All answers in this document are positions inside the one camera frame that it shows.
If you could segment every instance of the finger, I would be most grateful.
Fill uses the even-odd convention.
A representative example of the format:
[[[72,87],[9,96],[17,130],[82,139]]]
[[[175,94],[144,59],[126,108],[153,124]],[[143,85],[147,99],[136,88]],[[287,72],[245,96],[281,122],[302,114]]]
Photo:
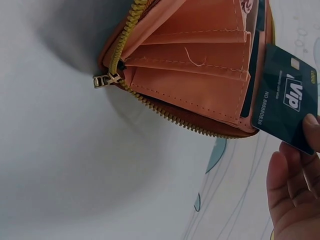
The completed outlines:
[[[301,154],[296,148],[281,143],[279,151],[285,156],[288,165],[288,190],[295,206],[312,203],[316,200],[309,190],[301,164]]]
[[[315,153],[313,156],[302,154],[302,167],[308,186],[313,194],[320,198],[320,159]]]
[[[308,114],[303,120],[303,132],[309,145],[320,152],[320,117],[317,119],[312,114]]]
[[[285,156],[275,152],[270,160],[266,178],[268,205],[273,225],[295,208],[288,190],[289,170]]]

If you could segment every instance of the card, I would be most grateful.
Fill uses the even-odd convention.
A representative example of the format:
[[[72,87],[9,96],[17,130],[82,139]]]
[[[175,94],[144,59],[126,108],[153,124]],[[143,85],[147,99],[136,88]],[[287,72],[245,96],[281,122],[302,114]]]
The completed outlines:
[[[256,29],[260,32],[263,32],[265,30],[265,22],[266,22],[266,0],[259,0]]]
[[[250,114],[250,108],[251,108],[252,97],[254,94],[255,81],[256,81],[257,61],[258,61],[258,53],[259,53],[259,40],[260,40],[260,33],[259,31],[256,30],[254,34],[254,41],[253,41],[253,47],[252,47],[250,65],[249,65],[249,73],[250,73],[251,79],[249,82],[248,90],[246,92],[242,111],[240,114],[242,118],[247,118],[249,117],[249,114]]]
[[[317,71],[268,44],[252,125],[312,155],[302,126],[307,114],[318,115]]]

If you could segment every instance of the orange wallet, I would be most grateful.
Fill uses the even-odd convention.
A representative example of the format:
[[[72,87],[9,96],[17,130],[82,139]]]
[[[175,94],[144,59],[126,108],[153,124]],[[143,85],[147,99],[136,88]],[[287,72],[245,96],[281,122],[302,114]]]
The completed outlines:
[[[266,44],[274,39],[265,2],[264,31],[256,33],[259,0],[135,0],[98,60],[95,88],[115,85],[164,118],[223,138],[258,132],[241,117],[259,35],[252,102],[262,78]]]

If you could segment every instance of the zipper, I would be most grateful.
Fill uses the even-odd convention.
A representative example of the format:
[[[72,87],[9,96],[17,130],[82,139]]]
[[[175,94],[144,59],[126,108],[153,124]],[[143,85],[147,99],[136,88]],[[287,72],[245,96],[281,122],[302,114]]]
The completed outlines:
[[[132,32],[136,27],[139,20],[143,16],[144,12],[148,11],[153,7],[153,2],[155,0],[134,0],[134,3],[131,5],[131,10],[129,11],[129,16],[125,23],[122,33],[117,39],[117,46],[111,57],[109,72],[114,75],[117,73],[118,62],[120,61],[121,54],[125,48],[126,42]]]
[[[129,16],[127,17],[127,21],[125,23],[125,27],[119,37],[117,38],[117,47],[111,57],[108,73],[106,75],[95,76],[93,77],[93,85],[94,88],[103,88],[109,85],[117,84],[120,85],[124,90],[129,92],[133,95],[139,102],[144,104],[146,107],[151,109],[153,112],[156,112],[158,115],[162,116],[164,119],[175,123],[183,128],[191,130],[193,132],[203,134],[210,137],[217,137],[217,138],[224,138],[224,139],[239,139],[239,136],[231,136],[231,135],[222,135],[213,131],[209,131],[203,129],[199,126],[193,125],[188,121],[185,121],[173,114],[167,112],[166,110],[162,109],[161,107],[153,104],[150,100],[146,97],[141,95],[140,93],[132,90],[127,84],[124,79],[120,77],[117,73],[119,68],[119,63],[121,61],[121,55],[126,45],[126,42],[135,28],[137,23],[147,15],[150,9],[152,9],[160,0],[134,0],[134,3],[131,5],[131,10],[129,11]]]

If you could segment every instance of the dark card in slot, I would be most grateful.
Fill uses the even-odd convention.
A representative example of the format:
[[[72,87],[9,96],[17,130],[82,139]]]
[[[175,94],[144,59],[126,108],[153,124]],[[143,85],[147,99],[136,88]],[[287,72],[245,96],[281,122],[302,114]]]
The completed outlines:
[[[251,107],[252,97],[254,94],[254,87],[255,87],[255,80],[256,80],[259,40],[260,40],[260,33],[259,31],[256,30],[254,41],[253,41],[250,65],[249,65],[249,73],[251,75],[251,79],[250,79],[248,90],[245,96],[243,108],[240,114],[242,118],[247,118],[249,117],[249,114],[250,114],[250,107]]]
[[[265,22],[266,22],[266,0],[259,0],[256,29],[260,32],[263,32],[265,30]]]

